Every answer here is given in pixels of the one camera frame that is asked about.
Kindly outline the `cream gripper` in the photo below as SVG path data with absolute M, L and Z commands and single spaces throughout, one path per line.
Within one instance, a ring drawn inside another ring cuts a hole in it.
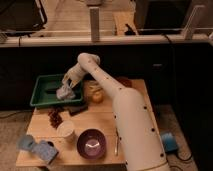
M 70 68 L 62 79 L 62 83 L 68 83 L 71 88 L 74 88 L 84 77 L 84 72 L 77 67 Z

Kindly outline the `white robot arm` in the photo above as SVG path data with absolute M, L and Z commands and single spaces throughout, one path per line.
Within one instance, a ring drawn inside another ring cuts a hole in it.
M 158 127 L 146 109 L 143 95 L 99 67 L 100 57 L 80 53 L 77 64 L 62 79 L 74 88 L 89 73 L 112 99 L 117 132 L 128 171 L 170 171 Z

